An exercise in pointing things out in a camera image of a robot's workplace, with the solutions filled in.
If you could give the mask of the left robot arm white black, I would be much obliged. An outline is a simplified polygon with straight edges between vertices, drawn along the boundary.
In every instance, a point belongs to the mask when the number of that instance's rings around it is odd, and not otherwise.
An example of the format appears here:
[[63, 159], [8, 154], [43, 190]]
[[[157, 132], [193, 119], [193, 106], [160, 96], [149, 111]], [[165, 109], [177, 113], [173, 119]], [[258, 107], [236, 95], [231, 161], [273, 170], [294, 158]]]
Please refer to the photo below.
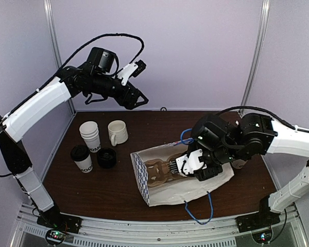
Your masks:
[[64, 218], [32, 167], [22, 138], [39, 120], [60, 104], [82, 93], [86, 104], [93, 103], [93, 94], [105, 101], [112, 97], [120, 106], [133, 110], [148, 103], [148, 98], [130, 82], [145, 68], [142, 60], [133, 58], [124, 68], [116, 53], [93, 47], [87, 60], [78, 67], [64, 62], [34, 93], [24, 99], [5, 116], [0, 116], [0, 151], [18, 184], [30, 196], [44, 221], [52, 228], [60, 228]]

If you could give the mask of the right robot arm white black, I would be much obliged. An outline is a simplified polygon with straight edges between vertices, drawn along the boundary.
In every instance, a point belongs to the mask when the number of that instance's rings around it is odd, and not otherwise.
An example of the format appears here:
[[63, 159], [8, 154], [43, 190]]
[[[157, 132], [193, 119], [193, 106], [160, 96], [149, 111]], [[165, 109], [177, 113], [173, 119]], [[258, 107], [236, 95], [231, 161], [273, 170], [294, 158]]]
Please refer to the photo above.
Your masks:
[[210, 177], [211, 168], [237, 160], [247, 161], [257, 154], [307, 157], [301, 172], [269, 195], [265, 207], [254, 215], [254, 223], [265, 227], [273, 219], [273, 213], [281, 213], [309, 191], [309, 130], [292, 125], [267, 109], [247, 109], [253, 112], [244, 115], [236, 124], [221, 118], [221, 114], [233, 108], [199, 119], [192, 128], [193, 143], [189, 145], [182, 170], [204, 181]]

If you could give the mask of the brown cardboard cup carrier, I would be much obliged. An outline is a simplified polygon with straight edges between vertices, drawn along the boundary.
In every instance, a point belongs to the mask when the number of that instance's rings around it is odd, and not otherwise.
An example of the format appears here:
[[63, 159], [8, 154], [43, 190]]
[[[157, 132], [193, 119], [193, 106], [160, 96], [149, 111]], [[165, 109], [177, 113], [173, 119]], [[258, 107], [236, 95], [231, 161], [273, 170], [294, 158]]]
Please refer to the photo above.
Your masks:
[[170, 170], [169, 162], [174, 156], [172, 155], [167, 160], [159, 158], [148, 160], [145, 162], [147, 174], [148, 174], [148, 187], [156, 187], [172, 180], [184, 179], [179, 173], [172, 173]]

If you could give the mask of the checkered paper takeout bag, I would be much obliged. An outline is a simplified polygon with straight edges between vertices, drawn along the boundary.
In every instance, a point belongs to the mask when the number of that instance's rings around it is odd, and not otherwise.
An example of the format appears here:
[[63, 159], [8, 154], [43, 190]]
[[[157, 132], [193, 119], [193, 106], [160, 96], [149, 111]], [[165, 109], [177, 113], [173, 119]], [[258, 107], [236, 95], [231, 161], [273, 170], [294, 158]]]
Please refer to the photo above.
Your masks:
[[[149, 207], [183, 204], [189, 216], [200, 225], [213, 219], [214, 207], [211, 192], [228, 182], [234, 171], [229, 163], [220, 165], [219, 173], [205, 181], [193, 176], [202, 163], [190, 165], [203, 151], [187, 155], [187, 149], [194, 144], [192, 138], [181, 138], [177, 142], [136, 151], [130, 154], [139, 192]], [[188, 208], [190, 201], [208, 197], [210, 215], [207, 220], [197, 219]]]

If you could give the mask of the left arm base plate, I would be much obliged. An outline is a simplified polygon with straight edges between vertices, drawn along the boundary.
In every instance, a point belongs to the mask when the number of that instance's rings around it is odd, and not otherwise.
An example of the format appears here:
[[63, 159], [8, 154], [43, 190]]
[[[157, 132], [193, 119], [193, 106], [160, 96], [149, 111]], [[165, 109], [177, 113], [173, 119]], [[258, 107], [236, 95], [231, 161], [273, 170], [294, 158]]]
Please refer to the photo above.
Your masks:
[[81, 227], [82, 219], [76, 216], [60, 215], [57, 223], [49, 223], [43, 217], [39, 216], [37, 219], [37, 224], [45, 226], [48, 228], [56, 229], [65, 233], [79, 233]]

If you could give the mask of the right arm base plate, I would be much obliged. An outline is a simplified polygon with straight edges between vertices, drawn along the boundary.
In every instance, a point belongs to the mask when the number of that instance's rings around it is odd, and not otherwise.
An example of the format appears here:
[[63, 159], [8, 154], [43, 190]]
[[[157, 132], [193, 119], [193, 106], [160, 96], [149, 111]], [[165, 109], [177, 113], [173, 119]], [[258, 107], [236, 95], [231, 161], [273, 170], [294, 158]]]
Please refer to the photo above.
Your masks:
[[259, 212], [239, 216], [236, 218], [237, 227], [240, 233], [259, 230], [261, 228], [270, 227], [274, 224], [280, 223], [280, 215], [270, 213], [262, 215]]

